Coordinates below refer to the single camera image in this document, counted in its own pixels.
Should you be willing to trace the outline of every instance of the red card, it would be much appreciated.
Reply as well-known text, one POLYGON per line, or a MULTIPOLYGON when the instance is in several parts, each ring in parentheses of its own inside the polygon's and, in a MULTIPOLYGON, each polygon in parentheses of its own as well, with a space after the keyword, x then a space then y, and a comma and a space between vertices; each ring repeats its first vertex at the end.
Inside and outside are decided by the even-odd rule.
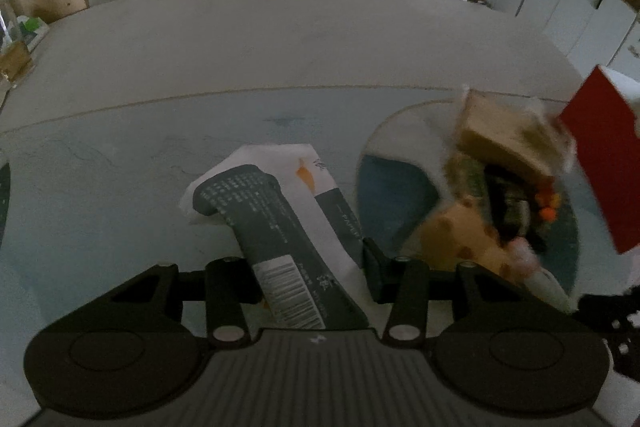
POLYGON ((640 243, 640 139, 629 105, 595 68, 560 115, 574 135, 619 253, 640 243))

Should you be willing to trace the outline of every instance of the round table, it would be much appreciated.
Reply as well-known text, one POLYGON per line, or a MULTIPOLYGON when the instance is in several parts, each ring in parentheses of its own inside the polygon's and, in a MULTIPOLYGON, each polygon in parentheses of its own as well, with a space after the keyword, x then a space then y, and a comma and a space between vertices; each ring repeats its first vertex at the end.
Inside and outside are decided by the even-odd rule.
MULTIPOLYGON (((27 394, 41 327, 155 263, 238 251, 177 202, 242 144, 312 144, 355 208, 360 154, 398 110, 464 85, 565 102, 581 83, 543 36, 459 0, 121 0, 53 24, 34 60, 0 112, 0 374, 27 394)), ((580 229, 606 238, 575 184, 580 229)), ((587 270, 616 291, 621 266, 587 270)), ((184 315, 204 320, 197 303, 184 315)))

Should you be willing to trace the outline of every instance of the cabinet handle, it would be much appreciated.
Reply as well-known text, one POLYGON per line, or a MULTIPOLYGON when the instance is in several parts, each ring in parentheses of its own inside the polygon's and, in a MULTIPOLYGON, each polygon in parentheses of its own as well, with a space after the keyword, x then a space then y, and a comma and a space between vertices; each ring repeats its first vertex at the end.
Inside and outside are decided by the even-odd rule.
POLYGON ((600 5, 602 4, 602 1, 604 0, 598 0, 595 6, 595 9, 597 10, 598 8, 600 8, 600 5))

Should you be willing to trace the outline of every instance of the chair backrest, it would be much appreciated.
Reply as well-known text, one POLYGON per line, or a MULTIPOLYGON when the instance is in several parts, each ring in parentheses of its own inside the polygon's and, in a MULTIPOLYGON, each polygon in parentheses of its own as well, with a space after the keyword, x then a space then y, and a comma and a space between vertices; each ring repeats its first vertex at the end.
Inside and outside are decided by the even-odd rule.
POLYGON ((47 24, 85 10, 87 0, 11 0, 16 15, 40 17, 47 24))

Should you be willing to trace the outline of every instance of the blue placemat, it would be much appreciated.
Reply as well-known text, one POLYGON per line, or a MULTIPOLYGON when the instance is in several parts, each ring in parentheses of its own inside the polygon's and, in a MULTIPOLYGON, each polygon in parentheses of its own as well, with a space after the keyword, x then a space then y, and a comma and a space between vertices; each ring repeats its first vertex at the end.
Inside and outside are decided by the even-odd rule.
MULTIPOLYGON (((440 196, 428 175, 409 163, 365 155, 358 171, 358 213, 362 232, 390 257, 396 256, 411 233, 433 210, 440 196)), ((562 196, 558 219, 546 230, 542 266, 551 272, 565 292, 577 274, 578 226, 569 197, 560 182, 562 196)))

